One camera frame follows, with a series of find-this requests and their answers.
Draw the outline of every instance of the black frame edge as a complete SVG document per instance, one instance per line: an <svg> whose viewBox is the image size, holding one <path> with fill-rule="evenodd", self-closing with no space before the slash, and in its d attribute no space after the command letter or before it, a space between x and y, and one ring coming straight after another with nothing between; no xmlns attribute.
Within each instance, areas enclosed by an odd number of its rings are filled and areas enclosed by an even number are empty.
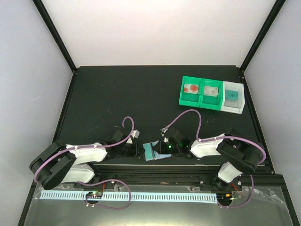
<svg viewBox="0 0 301 226"><path fill-rule="evenodd" d="M61 115L60 115L60 118L59 118L57 126L56 126L56 130L55 130L55 134L53 136L52 142L58 140L59 137L60 137L63 122L64 122L64 119L65 119L65 116L66 116L66 113L67 113L68 105L69 105L69 102L70 102L70 99L71 99L71 96L72 96L72 91L73 91L73 88L74 88L74 85L75 85L77 75L78 75L77 72L74 72L73 75L72 75L71 82L70 82L70 85L69 85L69 88L68 88L68 91L67 91L65 102L64 102L64 105L63 105L63 108L62 108L62 111L61 111Z"/></svg>
<svg viewBox="0 0 301 226"><path fill-rule="evenodd" d="M250 114L251 114L251 118L252 118L252 121L253 121L255 132L257 134L258 141L264 147L264 150L265 150L265 152L267 154L267 160L269 162L270 173L273 174L275 172L275 169L274 169L274 166L273 166L273 163L272 163L271 156L269 154L267 143L265 142L265 139L264 139L264 135L263 135L260 123L259 123L258 116L256 114L255 106L254 106L254 103L253 103L252 98L251 98L251 93L250 93L248 84L246 82L245 75L244 75L244 73L242 71L240 71L240 69L238 69L238 73L239 73L240 81L243 83L243 85L245 87L246 104L247 104L247 106L249 108L249 111L250 111Z"/></svg>
<svg viewBox="0 0 301 226"><path fill-rule="evenodd" d="M293 222L293 226L300 226L300 223L299 223L299 220L298 220L298 217L297 217L295 208L293 206L293 202L292 202L289 192L287 190L284 190L284 191L282 191L282 193L283 193L286 205L288 206L288 210L290 213L291 220Z"/></svg>
<svg viewBox="0 0 301 226"><path fill-rule="evenodd" d="M263 23L254 43L252 44L248 54L246 55L240 70L244 72L248 65L250 64L255 52L257 51L258 47L260 46L261 42L263 41L265 35L268 33L269 28L273 24L275 18L277 17L279 11L281 10L285 0L276 0L272 10L270 11L268 17L266 18L265 22Z"/></svg>
<svg viewBox="0 0 301 226"><path fill-rule="evenodd" d="M29 211L29 207L30 207L30 204L32 202L34 191L36 189L36 185L37 184L33 182L31 187L30 187L27 199L26 199L25 204L24 204L24 208L22 210L22 214L21 214L20 219L19 219L18 226L23 226L25 224L25 221L26 221L26 218L27 218L27 213Z"/></svg>
<svg viewBox="0 0 301 226"><path fill-rule="evenodd" d="M63 40L61 39L61 36L59 35L57 29L55 28L55 25L53 24L50 15L48 14L43 2L41 0L32 0L35 4L36 8L38 9L40 15L42 16L46 26L48 27L50 33L52 34L52 37L54 38L55 42L57 43L61 53L65 57L65 60L67 61L70 69L72 72L76 71L76 66L71 59L71 56L63 43Z"/></svg>

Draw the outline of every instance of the black table surface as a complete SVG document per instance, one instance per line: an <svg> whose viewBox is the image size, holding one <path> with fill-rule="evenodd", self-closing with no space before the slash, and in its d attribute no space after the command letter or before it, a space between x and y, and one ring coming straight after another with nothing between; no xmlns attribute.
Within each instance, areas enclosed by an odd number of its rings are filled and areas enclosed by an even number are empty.
<svg viewBox="0 0 301 226"><path fill-rule="evenodd" d="M160 139L160 129L192 107L179 105L183 76L240 83L238 69L231 65L81 66L75 80L59 138L74 145L100 142L131 116L140 131L141 143ZM242 114L196 108L202 115L199 137L220 135L237 129L256 140L252 118L245 105ZM125 126L131 128L130 120ZM195 138L198 115L187 113L174 127ZM122 165L220 165L221 156L201 159L172 157L145 162L143 158L119 158L101 164Z"/></svg>

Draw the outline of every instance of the white enclosure wall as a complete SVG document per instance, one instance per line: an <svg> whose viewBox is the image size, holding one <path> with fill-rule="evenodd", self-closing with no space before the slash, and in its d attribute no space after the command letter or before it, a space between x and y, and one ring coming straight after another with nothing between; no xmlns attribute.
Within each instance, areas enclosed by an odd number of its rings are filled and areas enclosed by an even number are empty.
<svg viewBox="0 0 301 226"><path fill-rule="evenodd" d="M0 7L0 219L17 225L33 174L30 162L51 144L71 80L30 0Z"/></svg>
<svg viewBox="0 0 301 226"><path fill-rule="evenodd" d="M301 1L286 1L246 70L269 152L301 219Z"/></svg>
<svg viewBox="0 0 301 226"><path fill-rule="evenodd" d="M75 65L241 66L276 0L43 0Z"/></svg>

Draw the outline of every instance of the purple cable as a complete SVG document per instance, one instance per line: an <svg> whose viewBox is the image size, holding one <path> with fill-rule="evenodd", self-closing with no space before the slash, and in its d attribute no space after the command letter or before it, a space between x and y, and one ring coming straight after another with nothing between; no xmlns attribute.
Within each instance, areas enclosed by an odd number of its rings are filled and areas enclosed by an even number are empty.
<svg viewBox="0 0 301 226"><path fill-rule="evenodd" d="M199 134L199 130L201 129L201 124L202 124L202 116L201 114L197 111L197 110L194 110L194 109L189 109L185 112L182 112L181 114L179 114L170 124L168 124L166 127L164 127L163 129L168 129L169 127L172 126L172 124L175 123L175 121L177 121L182 115L184 115L185 113L187 112L196 112L198 113L198 117L199 117L199 123L198 123L198 130L197 130L197 140L198 140L198 134Z"/></svg>
<svg viewBox="0 0 301 226"><path fill-rule="evenodd" d="M79 184L81 185L84 185L84 186L96 186L96 185L101 185L103 183L106 183L106 182L111 182L111 181L115 181L115 182L119 182L121 184L123 184L127 190L128 190L128 195L129 195L129 198L128 198L128 201L127 201L127 204L124 205L123 207L110 207L110 206L103 206L103 205L98 205L98 204L94 204L95 206L98 206L98 207L103 207L103 208L106 208L106 209L111 209L111 210L123 210L125 209L126 207L128 207L130 205L130 202L131 202L131 190L130 188L126 185L126 183L124 183L123 181L121 180L116 180L116 179L109 179L109 180L104 180L104 181L101 181L101 182L98 182L98 183L95 183L95 184L86 184L86 183L83 183L83 182L78 182Z"/></svg>
<svg viewBox="0 0 301 226"><path fill-rule="evenodd" d="M257 147L263 154L263 157L262 159L260 160L260 163L263 163L264 160L266 159L267 157L267 154L265 153L264 149L262 147L260 147L258 144L256 144L255 142L251 141L251 140L248 140L248 139L245 139L245 138L241 138L241 137L233 137L233 136L223 136L223 137L215 137L215 138L212 138L212 139L206 139L206 140L202 140L201 139L201 142L203 143L206 143L206 142L211 142L211 141L214 141L214 140L222 140L222 139L234 139L234 140L241 140L241 141L244 141L248 144L251 144L253 145L254 147Z"/></svg>
<svg viewBox="0 0 301 226"><path fill-rule="evenodd" d="M252 189L251 189L251 195L250 195L249 199L248 199L246 202L244 202L243 204L238 205L238 206L222 206L222 205L220 204L219 201L217 201L217 204L218 204L221 208L227 208L227 209L236 209L236 208L240 208L240 207L243 207L243 206L247 205L247 204L252 200L252 197L253 197L253 194L254 194L254 181L253 181L253 176L250 175L250 177L251 177L251 182L252 182Z"/></svg>
<svg viewBox="0 0 301 226"><path fill-rule="evenodd" d="M125 117L125 118L123 119L123 121L122 121L122 127L124 127L124 122L125 122L126 119L130 119L131 122L132 122L132 130L131 130L131 132L129 133L129 135L128 135L126 138L124 138L123 140L121 140L121 141L119 141L119 142L117 142L117 143L115 143L115 144L112 144L112 145L97 145L96 147L114 147L114 146L120 145L120 144L122 144L123 142L127 141L127 140L130 138L130 136L132 135L132 132L134 131L134 120L133 120L130 116ZM94 145L83 145L83 146L78 146L77 148L78 148L78 149L81 149L81 148L88 148L88 147L94 147ZM41 171L48 163L50 163L50 162L51 162L53 159L55 159L57 156L59 156L59 155L61 155L61 154L64 154L64 153L66 153L66 152L69 152L69 151L73 151L73 150L75 150L75 147L67 148L67 149L65 149L65 150L62 150L61 152L58 152L58 153L54 154L54 155L51 156L49 159L47 159L47 160L46 160L46 161L45 161L45 162L37 169L37 171L35 172L34 177L33 177L34 182L38 183L37 176L38 176L38 174L40 173L40 171Z"/></svg>

